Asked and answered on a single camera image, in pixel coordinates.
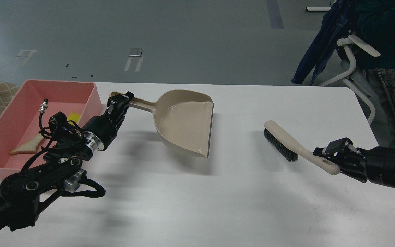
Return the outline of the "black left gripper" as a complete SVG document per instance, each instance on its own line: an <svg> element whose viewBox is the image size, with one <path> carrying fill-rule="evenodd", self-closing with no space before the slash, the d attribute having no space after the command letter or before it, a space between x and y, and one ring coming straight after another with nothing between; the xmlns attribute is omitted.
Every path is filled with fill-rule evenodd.
<svg viewBox="0 0 395 247"><path fill-rule="evenodd" d="M82 127L86 139L90 138L96 143L96 150L106 150L114 141L133 98L134 94L130 91L123 96L111 96L105 112L100 116L92 117Z"/></svg>

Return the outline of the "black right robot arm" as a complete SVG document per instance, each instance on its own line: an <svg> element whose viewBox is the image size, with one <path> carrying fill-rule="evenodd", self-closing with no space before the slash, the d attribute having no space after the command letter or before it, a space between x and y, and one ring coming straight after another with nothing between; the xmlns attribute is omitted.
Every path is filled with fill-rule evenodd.
<svg viewBox="0 0 395 247"><path fill-rule="evenodd" d="M330 142L324 148L317 147L314 156L325 158L340 168L342 174L357 181L395 188L395 149L374 147L364 150L353 146L349 138Z"/></svg>

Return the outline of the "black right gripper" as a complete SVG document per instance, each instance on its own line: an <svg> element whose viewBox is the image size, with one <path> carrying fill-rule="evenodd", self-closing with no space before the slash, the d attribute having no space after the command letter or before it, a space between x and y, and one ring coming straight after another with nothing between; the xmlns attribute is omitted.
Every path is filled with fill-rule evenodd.
<svg viewBox="0 0 395 247"><path fill-rule="evenodd" d="M341 172L360 182L367 181L395 189L395 149L374 147L364 150L353 146L349 138L330 142L326 147L316 147L314 156L336 158Z"/></svg>

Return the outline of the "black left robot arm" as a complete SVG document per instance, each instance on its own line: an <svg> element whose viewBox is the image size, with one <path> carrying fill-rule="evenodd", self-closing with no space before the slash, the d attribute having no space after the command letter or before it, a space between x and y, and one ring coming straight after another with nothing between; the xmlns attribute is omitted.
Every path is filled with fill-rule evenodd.
<svg viewBox="0 0 395 247"><path fill-rule="evenodd" d="M87 177L83 161L95 150L103 151L116 138L134 94L115 94L107 109L92 117L82 128L61 111L42 125L48 108L44 99L39 110L39 134L48 139L45 147L24 164L20 172L0 184L0 230L15 231L35 225L39 215L58 197L101 198L105 189Z"/></svg>

